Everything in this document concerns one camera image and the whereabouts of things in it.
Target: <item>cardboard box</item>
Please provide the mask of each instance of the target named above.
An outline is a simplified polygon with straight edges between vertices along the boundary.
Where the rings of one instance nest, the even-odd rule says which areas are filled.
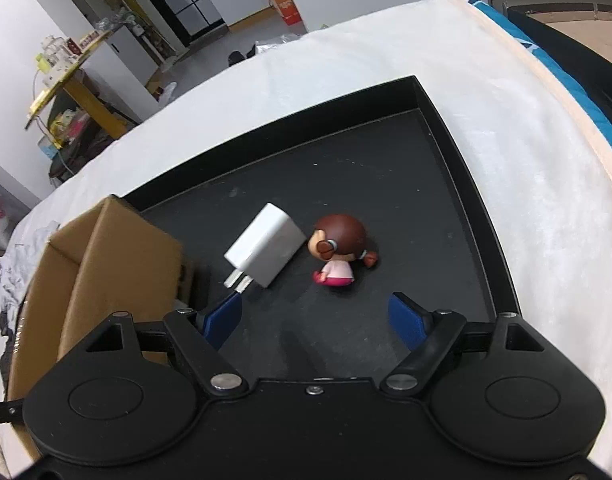
[[[279,12],[280,16],[286,22],[286,25],[294,25],[302,20],[302,17],[295,7],[292,0],[269,0],[271,6],[275,7],[275,10]]]
[[[115,196],[66,224],[46,245],[20,313],[8,399],[25,397],[112,312],[155,321],[176,299],[187,303],[192,274],[182,245]],[[24,428],[16,431],[38,457]]]

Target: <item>blue pad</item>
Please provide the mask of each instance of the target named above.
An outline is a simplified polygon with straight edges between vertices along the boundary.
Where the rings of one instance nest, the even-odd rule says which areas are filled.
[[[397,296],[388,299],[388,322],[410,351],[428,337],[422,317]]]
[[[241,321],[241,294],[232,293],[204,319],[204,339],[219,350]]]

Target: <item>white power adapter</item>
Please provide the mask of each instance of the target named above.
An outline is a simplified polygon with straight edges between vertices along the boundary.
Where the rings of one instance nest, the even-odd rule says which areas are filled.
[[[304,233],[284,211],[266,204],[224,254],[235,267],[224,285],[232,287],[245,273],[236,287],[238,292],[252,280],[267,287],[305,241]]]

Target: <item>tiled floor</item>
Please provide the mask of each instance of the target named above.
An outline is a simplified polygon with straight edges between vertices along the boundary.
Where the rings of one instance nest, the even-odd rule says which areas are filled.
[[[239,50],[246,56],[246,53],[256,41],[270,40],[288,32],[303,35],[306,33],[306,29],[301,22],[289,27],[279,15],[276,15],[243,30],[227,32],[222,38],[173,65],[164,74],[163,83],[167,84],[172,81],[177,83],[173,93],[173,99],[176,99],[199,83],[227,69],[228,54],[234,50]]]

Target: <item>pink shirt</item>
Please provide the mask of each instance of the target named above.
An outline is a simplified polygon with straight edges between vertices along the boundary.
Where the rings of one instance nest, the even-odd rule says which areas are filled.
[[[328,278],[350,278],[353,279],[353,271],[350,264],[343,260],[330,260],[324,265],[321,272],[327,272]]]

